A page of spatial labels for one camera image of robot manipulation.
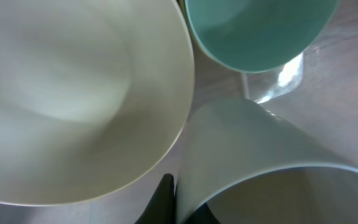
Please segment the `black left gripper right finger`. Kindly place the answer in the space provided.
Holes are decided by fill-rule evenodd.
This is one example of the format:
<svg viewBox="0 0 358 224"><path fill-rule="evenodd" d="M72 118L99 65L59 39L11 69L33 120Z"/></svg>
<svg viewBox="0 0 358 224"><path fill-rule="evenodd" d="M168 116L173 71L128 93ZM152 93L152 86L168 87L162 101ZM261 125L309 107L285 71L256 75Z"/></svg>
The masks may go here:
<svg viewBox="0 0 358 224"><path fill-rule="evenodd" d="M190 217L185 224L221 224L209 209L208 204L204 203Z"/></svg>

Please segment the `green bowl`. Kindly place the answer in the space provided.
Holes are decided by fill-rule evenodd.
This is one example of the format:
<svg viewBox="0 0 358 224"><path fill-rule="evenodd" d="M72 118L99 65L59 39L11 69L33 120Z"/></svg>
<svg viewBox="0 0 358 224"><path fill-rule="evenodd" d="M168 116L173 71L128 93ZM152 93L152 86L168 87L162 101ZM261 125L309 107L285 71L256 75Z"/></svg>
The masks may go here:
<svg viewBox="0 0 358 224"><path fill-rule="evenodd" d="M258 73L301 54L331 20L338 0L185 0L189 28L212 60Z"/></svg>

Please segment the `grey cup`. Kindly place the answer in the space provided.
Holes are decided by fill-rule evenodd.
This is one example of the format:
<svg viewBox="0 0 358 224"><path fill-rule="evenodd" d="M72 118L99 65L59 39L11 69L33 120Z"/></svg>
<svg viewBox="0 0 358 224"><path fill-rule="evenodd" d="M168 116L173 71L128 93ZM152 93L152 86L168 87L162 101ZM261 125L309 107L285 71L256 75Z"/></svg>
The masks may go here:
<svg viewBox="0 0 358 224"><path fill-rule="evenodd" d="M197 110L177 180L176 221L202 204L220 223L358 223L358 165L247 99Z"/></svg>

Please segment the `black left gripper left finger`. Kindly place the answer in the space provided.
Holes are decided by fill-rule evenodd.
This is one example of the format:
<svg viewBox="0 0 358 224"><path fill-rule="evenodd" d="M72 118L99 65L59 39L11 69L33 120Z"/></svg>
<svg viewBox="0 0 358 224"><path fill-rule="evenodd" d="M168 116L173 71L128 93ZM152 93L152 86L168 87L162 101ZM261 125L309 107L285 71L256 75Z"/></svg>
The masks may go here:
<svg viewBox="0 0 358 224"><path fill-rule="evenodd" d="M135 224L173 224L175 183L172 174L164 174L145 210Z"/></svg>

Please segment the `cream plate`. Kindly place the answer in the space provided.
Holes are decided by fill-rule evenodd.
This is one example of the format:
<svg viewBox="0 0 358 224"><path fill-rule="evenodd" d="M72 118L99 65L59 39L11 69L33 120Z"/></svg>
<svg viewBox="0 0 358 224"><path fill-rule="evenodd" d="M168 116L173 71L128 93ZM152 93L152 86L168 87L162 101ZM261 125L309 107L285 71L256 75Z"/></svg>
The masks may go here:
<svg viewBox="0 0 358 224"><path fill-rule="evenodd" d="M171 0L0 0L0 203L102 197L178 139L195 82Z"/></svg>

